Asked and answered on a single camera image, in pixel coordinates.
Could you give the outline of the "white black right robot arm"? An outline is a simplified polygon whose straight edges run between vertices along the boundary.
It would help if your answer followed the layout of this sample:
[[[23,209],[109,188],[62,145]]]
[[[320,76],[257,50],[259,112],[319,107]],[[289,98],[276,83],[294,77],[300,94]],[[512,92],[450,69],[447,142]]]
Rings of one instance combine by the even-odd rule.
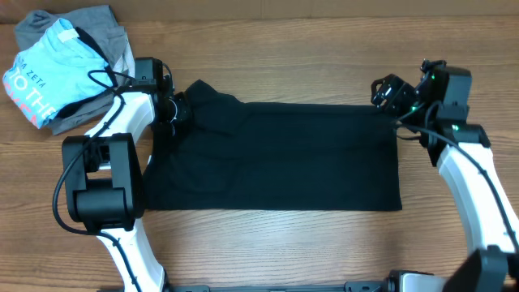
[[[371,84],[371,103],[395,128],[419,135],[455,200],[468,256],[450,277],[393,270],[382,291],[516,291],[518,217],[495,171],[491,142],[467,121],[472,74],[444,60],[424,60],[416,86],[391,74]]]

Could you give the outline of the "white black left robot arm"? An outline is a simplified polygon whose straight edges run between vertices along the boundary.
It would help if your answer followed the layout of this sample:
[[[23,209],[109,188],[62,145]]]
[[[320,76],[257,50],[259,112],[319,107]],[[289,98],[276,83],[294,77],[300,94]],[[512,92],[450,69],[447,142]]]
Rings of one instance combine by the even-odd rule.
[[[121,275],[122,290],[170,291],[167,272],[144,230],[136,144],[147,127],[175,136],[175,127],[191,111],[186,98],[174,93],[171,70],[157,58],[137,58],[127,84],[110,91],[115,100],[103,119],[62,143],[53,215],[64,230],[102,242]]]

